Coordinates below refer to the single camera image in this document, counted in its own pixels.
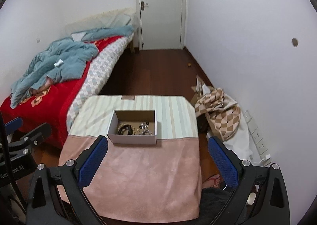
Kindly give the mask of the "blue-grey quilt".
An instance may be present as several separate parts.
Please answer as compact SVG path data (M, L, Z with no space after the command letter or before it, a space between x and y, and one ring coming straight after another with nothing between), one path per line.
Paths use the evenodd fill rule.
M87 62L98 55L92 42L113 36L129 36L134 32L132 25L116 28L96 28L80 32L81 40L65 37L52 42L45 51L35 55L25 73L11 85L10 107L16 108L21 101L48 83L56 84L80 79ZM54 67L59 59L63 64Z

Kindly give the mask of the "striped and pink tablecloth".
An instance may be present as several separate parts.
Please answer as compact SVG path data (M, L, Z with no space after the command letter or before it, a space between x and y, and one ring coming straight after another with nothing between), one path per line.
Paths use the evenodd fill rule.
M59 164L106 135L115 110L154 110L156 145L108 146L85 195L100 216L142 223L193 220L199 215L201 167L193 106L182 96L93 96L77 115Z

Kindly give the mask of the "striped pillow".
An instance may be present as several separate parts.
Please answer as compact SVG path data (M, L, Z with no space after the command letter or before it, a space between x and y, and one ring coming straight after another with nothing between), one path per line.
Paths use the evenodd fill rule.
M82 32L96 28L116 28L132 25L134 28L139 27L137 14L132 8L112 10L92 15L87 18L74 21L65 26L67 35L75 32Z

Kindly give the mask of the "red blanket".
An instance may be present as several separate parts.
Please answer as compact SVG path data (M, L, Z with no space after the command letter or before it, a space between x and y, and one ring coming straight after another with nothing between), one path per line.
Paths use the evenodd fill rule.
M18 130L22 133L28 133L42 123L47 123L51 127L51 135L46 142L62 149L68 136L67 112L83 85L90 63L87 63L82 78L52 85L46 91L25 99L14 109L10 107L10 98L5 99L1 105L4 122L20 117L23 125Z

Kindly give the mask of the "beige checkered cloth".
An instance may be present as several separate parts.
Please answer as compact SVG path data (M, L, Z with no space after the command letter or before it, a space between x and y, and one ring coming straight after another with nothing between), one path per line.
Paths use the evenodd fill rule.
M228 141L238 131L241 109L222 88L215 88L200 97L194 107L196 117L205 115L212 132L221 141Z

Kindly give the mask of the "white tube on quilt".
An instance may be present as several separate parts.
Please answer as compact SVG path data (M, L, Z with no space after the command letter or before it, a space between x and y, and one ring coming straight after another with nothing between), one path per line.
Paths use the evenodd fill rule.
M54 67L59 67L63 64L63 60L59 59L57 62L54 63Z

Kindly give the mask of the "cardboard scraps on floor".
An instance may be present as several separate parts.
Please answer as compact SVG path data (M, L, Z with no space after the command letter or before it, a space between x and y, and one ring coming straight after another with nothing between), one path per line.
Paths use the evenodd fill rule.
M196 102L204 95L210 94L214 90L214 87L206 85L205 82L198 75L196 75L196 85L191 86L191 89L194 92L194 96L190 103L192 106L195 106Z

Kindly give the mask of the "white door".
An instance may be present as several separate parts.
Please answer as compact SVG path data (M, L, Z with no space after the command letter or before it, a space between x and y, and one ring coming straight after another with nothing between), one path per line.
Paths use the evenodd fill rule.
M141 50L182 49L186 0L137 0Z

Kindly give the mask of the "red flip-flop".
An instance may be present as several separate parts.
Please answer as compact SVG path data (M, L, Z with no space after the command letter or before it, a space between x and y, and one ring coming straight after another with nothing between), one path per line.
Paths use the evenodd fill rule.
M225 189L226 183L219 174L215 174L213 176L210 176L206 181L203 182L202 187L203 188L219 188L219 189Z

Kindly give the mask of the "white cardboard box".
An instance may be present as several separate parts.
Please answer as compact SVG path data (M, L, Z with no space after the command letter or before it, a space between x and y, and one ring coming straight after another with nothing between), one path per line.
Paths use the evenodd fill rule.
M107 137L113 144L156 145L157 133L154 110L114 110Z

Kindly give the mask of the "checkered mattress sheet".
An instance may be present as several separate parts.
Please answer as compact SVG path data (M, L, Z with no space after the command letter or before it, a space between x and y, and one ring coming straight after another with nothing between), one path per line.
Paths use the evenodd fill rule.
M134 34L132 33L129 36L107 37L92 42L97 46L99 53L90 63L83 85L68 109L66 117L68 132L86 100L100 93L120 56L129 44L133 42L133 36Z

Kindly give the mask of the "white power strip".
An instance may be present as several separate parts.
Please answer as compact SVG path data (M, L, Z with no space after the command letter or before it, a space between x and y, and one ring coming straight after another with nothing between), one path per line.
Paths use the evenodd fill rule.
M268 167L272 160L271 154L266 146L264 136L260 128L258 128L255 119L251 116L249 110L245 111L244 118L247 122L249 133L260 157L260 165Z

